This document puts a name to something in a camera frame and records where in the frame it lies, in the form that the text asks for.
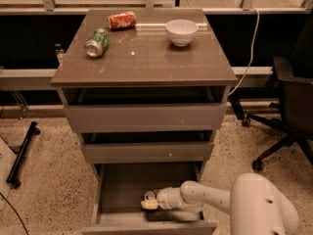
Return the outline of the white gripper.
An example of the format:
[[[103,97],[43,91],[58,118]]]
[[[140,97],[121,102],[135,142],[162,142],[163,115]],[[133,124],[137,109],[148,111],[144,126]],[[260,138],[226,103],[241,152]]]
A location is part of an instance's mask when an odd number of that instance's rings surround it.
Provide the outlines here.
[[[163,210],[177,209],[181,204],[181,194],[179,188],[154,189],[156,200],[144,200],[141,206],[144,210],[155,211],[160,207]]]

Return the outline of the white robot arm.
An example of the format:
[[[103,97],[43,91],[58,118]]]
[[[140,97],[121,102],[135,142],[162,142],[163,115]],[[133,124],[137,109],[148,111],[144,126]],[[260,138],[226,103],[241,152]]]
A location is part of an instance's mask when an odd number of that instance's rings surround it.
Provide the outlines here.
[[[229,191],[185,181],[179,187],[149,191],[141,201],[148,211],[200,212],[206,205],[230,215],[232,235],[291,235],[298,225],[291,201],[257,173],[240,175]]]

